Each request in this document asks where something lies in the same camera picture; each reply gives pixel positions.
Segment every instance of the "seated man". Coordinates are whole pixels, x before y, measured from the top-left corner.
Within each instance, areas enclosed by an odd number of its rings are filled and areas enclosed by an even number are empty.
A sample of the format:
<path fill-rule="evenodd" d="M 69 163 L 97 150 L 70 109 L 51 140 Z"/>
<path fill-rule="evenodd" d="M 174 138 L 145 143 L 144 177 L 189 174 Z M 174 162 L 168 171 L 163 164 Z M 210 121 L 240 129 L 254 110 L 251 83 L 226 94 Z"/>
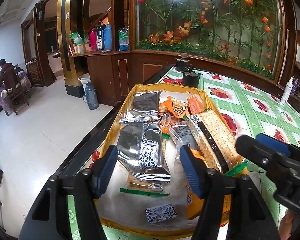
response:
<path fill-rule="evenodd" d="M 15 65 L 15 66 L 13 66 L 11 63 L 7 63 L 7 62 L 5 61 L 5 59 L 1 59 L 1 60 L 0 60 L 0 67 L 1 67 L 1 70 L 0 70 L 0 86 L 2 85 L 2 81 L 4 81 L 4 80 L 3 80 L 3 73 L 4 73 L 6 70 L 8 70 L 8 69 L 9 69 L 9 71 L 11 71 L 11 73 L 12 73 L 12 75 L 13 75 L 14 82 L 15 82 L 16 84 L 19 82 L 19 78 L 18 78 L 18 76 L 17 76 L 17 75 L 15 74 L 15 72 L 14 72 L 14 68 L 15 68 L 16 66 L 18 66 L 18 64 Z"/>

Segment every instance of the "white bottle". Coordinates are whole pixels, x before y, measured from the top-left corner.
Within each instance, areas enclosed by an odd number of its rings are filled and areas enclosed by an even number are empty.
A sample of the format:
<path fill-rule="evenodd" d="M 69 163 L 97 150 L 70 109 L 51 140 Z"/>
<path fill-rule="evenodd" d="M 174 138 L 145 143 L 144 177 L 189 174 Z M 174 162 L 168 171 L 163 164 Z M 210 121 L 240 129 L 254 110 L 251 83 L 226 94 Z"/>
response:
<path fill-rule="evenodd" d="M 288 98 L 289 98 L 291 90 L 292 90 L 292 83 L 293 83 L 293 77 L 291 77 L 289 82 L 287 83 L 286 88 L 283 92 L 283 96 L 280 100 L 281 104 L 283 104 L 283 105 L 285 105 L 288 101 Z"/>

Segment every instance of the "table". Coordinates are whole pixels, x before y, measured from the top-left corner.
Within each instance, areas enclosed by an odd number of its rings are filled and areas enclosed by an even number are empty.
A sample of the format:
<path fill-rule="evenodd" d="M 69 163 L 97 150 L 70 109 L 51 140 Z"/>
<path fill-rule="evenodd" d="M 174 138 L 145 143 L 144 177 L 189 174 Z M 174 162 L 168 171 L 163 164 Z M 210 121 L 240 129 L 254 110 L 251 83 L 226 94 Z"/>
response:
<path fill-rule="evenodd" d="M 28 79 L 26 73 L 24 71 L 21 71 L 21 72 L 18 72 L 18 76 L 19 76 L 19 80 L 23 79 L 23 78 L 26 78 L 26 86 L 25 86 L 25 89 L 27 91 L 30 91 L 30 88 L 31 88 L 31 82 L 30 80 Z M 9 103 L 9 100 L 7 98 L 2 98 L 1 96 L 1 92 L 5 90 L 5 86 L 4 86 L 4 83 L 0 86 L 0 105 L 2 106 L 2 108 L 4 109 L 4 111 L 8 111 L 10 109 L 10 103 Z"/>
<path fill-rule="evenodd" d="M 202 74 L 199 89 L 205 90 L 219 111 L 223 114 L 234 136 L 243 134 L 255 137 L 265 133 L 273 138 L 295 144 L 300 147 L 300 114 L 289 104 L 283 106 L 280 101 L 255 87 L 237 80 L 213 73 L 196 71 Z M 167 67 L 150 78 L 145 83 L 172 81 L 182 78 L 182 73 Z M 81 141 L 69 157 L 63 162 L 55 174 L 61 178 L 74 176 L 79 170 L 92 163 L 90 156 L 101 145 L 112 125 L 122 103 L 117 105 L 107 116 L 98 123 L 93 130 Z M 278 225 L 286 208 L 273 198 L 276 188 L 265 174 L 265 171 L 253 163 L 249 163 L 248 170 L 251 179 L 261 192 L 274 221 Z M 76 221 L 73 196 L 68 196 L 69 221 L 73 240 L 80 239 Z M 117 229 L 103 226 L 109 240 L 129 239 L 140 240 L 136 236 Z"/>

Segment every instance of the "black pillar base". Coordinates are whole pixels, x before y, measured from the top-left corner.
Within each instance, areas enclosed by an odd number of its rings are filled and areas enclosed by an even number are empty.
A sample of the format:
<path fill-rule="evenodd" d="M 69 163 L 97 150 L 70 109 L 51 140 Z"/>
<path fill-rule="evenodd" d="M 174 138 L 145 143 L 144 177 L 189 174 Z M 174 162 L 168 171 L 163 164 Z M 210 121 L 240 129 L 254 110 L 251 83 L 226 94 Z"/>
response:
<path fill-rule="evenodd" d="M 78 86 L 70 86 L 70 85 L 65 85 L 67 94 L 77 97 L 77 98 L 83 98 L 83 86 L 81 85 L 80 87 Z"/>

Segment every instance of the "white floor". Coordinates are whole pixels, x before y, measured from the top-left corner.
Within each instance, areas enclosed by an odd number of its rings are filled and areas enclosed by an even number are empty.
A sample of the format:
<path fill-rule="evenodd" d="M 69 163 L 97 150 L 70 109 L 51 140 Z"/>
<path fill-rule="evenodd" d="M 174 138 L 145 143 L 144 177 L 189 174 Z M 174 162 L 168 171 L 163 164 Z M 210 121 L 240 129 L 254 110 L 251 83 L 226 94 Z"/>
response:
<path fill-rule="evenodd" d="M 82 99 L 67 95 L 63 76 L 31 93 L 18 116 L 0 113 L 0 201 L 4 228 L 14 237 L 48 177 L 112 109 L 89 110 Z"/>

